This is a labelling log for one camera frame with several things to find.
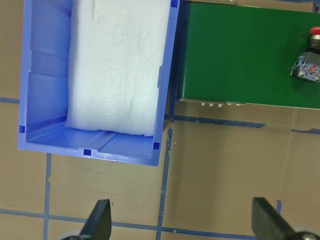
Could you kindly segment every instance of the blue tape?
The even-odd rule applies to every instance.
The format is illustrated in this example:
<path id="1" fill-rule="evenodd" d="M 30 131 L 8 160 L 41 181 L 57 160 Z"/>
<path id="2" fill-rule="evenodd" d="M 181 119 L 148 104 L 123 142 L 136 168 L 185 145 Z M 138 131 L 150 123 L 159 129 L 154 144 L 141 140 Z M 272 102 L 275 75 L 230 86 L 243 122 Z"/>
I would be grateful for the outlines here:
<path id="1" fill-rule="evenodd" d="M 9 210 L 0 208 L 0 214 L 10 214 L 10 215 L 18 215 L 24 217 L 32 217 L 32 218 L 44 218 L 42 213 L 29 212 L 29 211 L 17 211 L 17 210 Z"/>
<path id="2" fill-rule="evenodd" d="M 143 230 L 152 230 L 156 231 L 156 226 L 151 225 L 143 225 L 143 224 L 134 224 L 134 223 L 124 223 L 124 222 L 112 222 L 113 227 L 119 227 L 119 228 L 128 228 L 128 229 L 143 229 Z"/>
<path id="3" fill-rule="evenodd" d="M 16 98 L 0 97 L 0 103 L 19 104 L 19 102 L 19 99 Z"/>
<path id="4" fill-rule="evenodd" d="M 282 2 L 293 2 L 293 3 L 310 3 L 315 2 L 317 0 L 280 0 Z"/>
<path id="5" fill-rule="evenodd" d="M 175 116 L 174 115 L 165 114 L 164 115 L 164 119 L 168 119 L 168 120 L 170 120 L 170 123 L 173 123 L 175 121 Z"/>
<path id="6" fill-rule="evenodd" d="M 156 230 L 156 240 L 161 239 L 161 227 L 164 220 L 164 211 L 165 211 L 165 201 L 166 201 L 166 192 L 167 192 L 167 180 L 168 180 L 168 172 L 169 172 L 169 163 L 170 163 L 170 154 L 171 143 L 172 143 L 172 133 L 173 129 L 169 128 L 168 130 L 168 140 L 166 141 L 166 149 L 164 156 L 164 165 L 163 165 L 163 175 L 162 175 L 162 185 L 161 185 L 161 194 L 160 194 L 160 206 L 158 212 L 158 223 Z"/>
<path id="7" fill-rule="evenodd" d="M 282 203 L 278 200 L 277 211 L 281 208 Z M 10 215 L 19 215 L 25 217 L 33 217 L 33 218 L 44 218 L 44 214 L 28 212 L 28 211 L 17 211 L 17 210 L 9 210 L 9 209 L 1 209 L 0 214 L 10 214 Z M 73 223 L 86 223 L 87 219 L 78 218 L 78 217 L 70 217 L 70 216 L 59 216 L 59 215 L 49 215 L 49 219 L 65 221 L 65 222 L 73 222 Z M 212 238 L 225 238 L 225 239 L 241 239 L 241 240 L 256 240 L 256 237 L 249 235 L 241 235 L 241 234 L 228 234 L 228 233 L 218 233 L 218 232 L 207 232 L 207 231 L 193 231 L 187 229 L 179 229 L 172 227 L 157 227 L 152 225 L 143 225 L 143 224 L 134 224 L 134 223 L 124 223 L 124 222 L 112 222 L 113 227 L 119 228 L 130 228 L 130 229 L 141 229 L 141 230 L 150 230 L 157 232 L 167 232 L 167 233 L 176 233 L 176 234 L 185 234 L 185 235 L 194 235 L 194 236 L 203 236 L 203 237 L 212 237 Z"/>
<path id="8" fill-rule="evenodd" d="M 174 115 L 174 120 L 185 121 L 185 122 L 199 122 L 203 124 L 215 124 L 215 125 L 226 125 L 226 126 L 236 126 L 236 127 L 245 127 L 245 128 L 255 128 L 261 129 L 266 126 L 265 123 L 258 122 L 248 122 L 248 121 L 232 121 L 232 120 L 222 120 L 222 119 L 213 119 L 213 118 L 204 118 L 196 116 L 181 116 Z"/>
<path id="9" fill-rule="evenodd" d="M 291 132 L 294 132 L 294 133 L 304 133 L 304 134 L 320 134 L 320 129 L 311 128 L 310 130 L 307 130 L 307 131 L 291 129 Z"/>
<path id="10" fill-rule="evenodd" d="M 49 219 L 65 221 L 65 222 L 81 223 L 81 224 L 84 224 L 87 221 L 87 219 L 85 218 L 78 218 L 78 217 L 71 217 L 71 216 L 58 216 L 58 215 L 49 215 Z"/>
<path id="11" fill-rule="evenodd" d="M 86 223 L 87 219 L 79 218 L 79 217 L 70 217 L 70 216 L 59 216 L 59 215 L 50 215 L 49 218 L 51 220 L 65 221 L 65 222 L 73 222 L 73 223 Z M 156 231 L 156 226 L 151 225 L 143 225 L 143 224 L 134 224 L 134 223 L 125 223 L 125 222 L 116 222 L 113 221 L 111 223 L 113 227 L 119 228 L 128 228 L 128 229 L 142 229 L 142 230 L 152 230 Z"/>
<path id="12" fill-rule="evenodd" d="M 44 220 L 43 220 L 43 239 L 48 240 L 49 237 L 49 214 L 50 214 L 50 181 L 51 174 L 51 153 L 46 154 L 45 164 L 45 192 L 44 192 Z"/>
<path id="13" fill-rule="evenodd" d="M 250 235 L 239 235 L 239 234 L 207 232 L 207 231 L 192 231 L 192 230 L 171 228 L 171 227 L 163 227 L 162 231 L 167 233 L 185 234 L 185 235 L 211 237 L 211 238 L 222 238 L 222 239 L 242 239 L 242 240 L 257 239 L 255 236 L 250 236 Z"/>
<path id="14" fill-rule="evenodd" d="M 277 202 L 276 202 L 276 212 L 277 212 L 278 214 L 280 214 L 280 213 L 281 213 L 281 210 L 282 210 L 282 201 L 277 200 Z"/>

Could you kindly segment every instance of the white foam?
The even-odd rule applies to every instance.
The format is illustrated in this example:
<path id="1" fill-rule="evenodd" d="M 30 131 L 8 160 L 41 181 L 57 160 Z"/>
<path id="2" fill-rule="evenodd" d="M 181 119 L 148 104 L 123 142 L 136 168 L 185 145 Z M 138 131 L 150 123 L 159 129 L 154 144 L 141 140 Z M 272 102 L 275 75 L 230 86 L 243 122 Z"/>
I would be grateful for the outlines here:
<path id="1" fill-rule="evenodd" d="M 73 0 L 66 127 L 152 136 L 170 0 Z"/>

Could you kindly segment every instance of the plastic bin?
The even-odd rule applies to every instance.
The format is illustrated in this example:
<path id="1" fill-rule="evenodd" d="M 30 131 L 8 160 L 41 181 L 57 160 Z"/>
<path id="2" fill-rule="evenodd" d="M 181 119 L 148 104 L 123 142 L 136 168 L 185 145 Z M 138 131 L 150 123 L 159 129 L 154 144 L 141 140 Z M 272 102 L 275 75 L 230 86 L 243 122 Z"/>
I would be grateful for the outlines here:
<path id="1" fill-rule="evenodd" d="M 25 0 L 18 148 L 157 166 L 180 0 L 170 4 L 154 136 L 146 137 L 65 127 L 72 0 Z"/>

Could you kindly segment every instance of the metal edge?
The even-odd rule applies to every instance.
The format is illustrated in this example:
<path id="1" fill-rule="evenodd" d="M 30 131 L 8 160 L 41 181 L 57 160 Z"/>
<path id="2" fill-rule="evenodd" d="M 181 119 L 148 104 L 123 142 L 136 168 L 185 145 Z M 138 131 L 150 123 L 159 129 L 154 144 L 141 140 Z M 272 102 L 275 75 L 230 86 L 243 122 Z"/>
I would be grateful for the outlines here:
<path id="1" fill-rule="evenodd" d="M 185 0 L 185 3 L 207 3 L 207 4 L 226 4 L 237 5 L 238 0 Z"/>
<path id="2" fill-rule="evenodd" d="M 201 106 L 208 105 L 209 107 L 213 107 L 213 105 L 217 105 L 218 107 L 222 107 L 224 105 L 237 105 L 243 106 L 245 103 L 243 102 L 231 102 L 231 101 L 211 101 L 211 100 L 201 100 L 201 99 L 191 99 L 191 98 L 178 98 L 180 102 L 191 102 L 191 103 L 199 103 Z"/>

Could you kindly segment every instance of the cardboard floor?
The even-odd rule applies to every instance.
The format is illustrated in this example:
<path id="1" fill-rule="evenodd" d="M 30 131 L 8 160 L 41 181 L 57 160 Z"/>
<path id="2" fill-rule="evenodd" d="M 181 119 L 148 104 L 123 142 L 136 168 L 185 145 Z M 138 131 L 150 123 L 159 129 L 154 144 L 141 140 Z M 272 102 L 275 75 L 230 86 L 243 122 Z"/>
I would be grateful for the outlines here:
<path id="1" fill-rule="evenodd" d="M 238 4 L 313 11 L 310 2 Z M 281 207 L 292 226 L 320 233 L 319 110 L 176 102 L 179 120 L 165 121 L 158 167 L 18 150 L 22 22 L 23 1 L 1 0 L 3 239 L 79 232 L 105 198 L 112 201 L 111 240 L 252 240 L 252 197 Z"/>

